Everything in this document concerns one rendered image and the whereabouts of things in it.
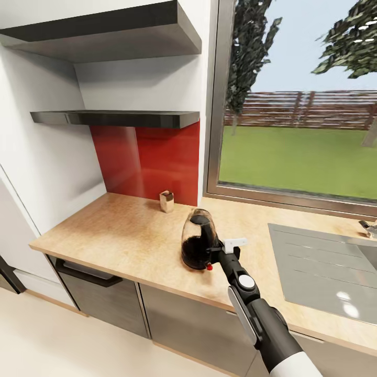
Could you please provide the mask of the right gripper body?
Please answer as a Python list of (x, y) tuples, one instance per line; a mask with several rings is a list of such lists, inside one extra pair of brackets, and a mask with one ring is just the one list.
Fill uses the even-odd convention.
[(210, 249), (210, 261), (211, 263), (220, 262), (221, 267), (224, 271), (225, 266), (230, 262), (238, 262), (240, 258), (240, 248), (233, 247), (233, 253), (225, 254), (222, 248), (211, 248)]

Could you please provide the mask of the electric kettle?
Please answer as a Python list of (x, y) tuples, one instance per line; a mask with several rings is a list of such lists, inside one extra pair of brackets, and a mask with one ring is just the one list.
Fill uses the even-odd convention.
[(191, 269), (212, 270), (210, 256), (206, 255), (205, 241), (210, 248), (220, 248), (219, 238), (206, 209), (193, 209), (187, 216), (182, 231), (182, 260)]

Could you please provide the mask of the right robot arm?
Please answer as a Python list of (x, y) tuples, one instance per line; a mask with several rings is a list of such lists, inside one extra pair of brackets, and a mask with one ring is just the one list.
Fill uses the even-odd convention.
[(210, 248), (205, 241), (211, 263), (220, 262), (226, 274), (228, 296), (252, 344), (260, 350), (271, 377), (323, 377), (311, 359), (290, 334), (282, 314), (261, 298), (255, 280), (239, 262), (240, 248), (246, 238), (219, 240), (220, 248)]

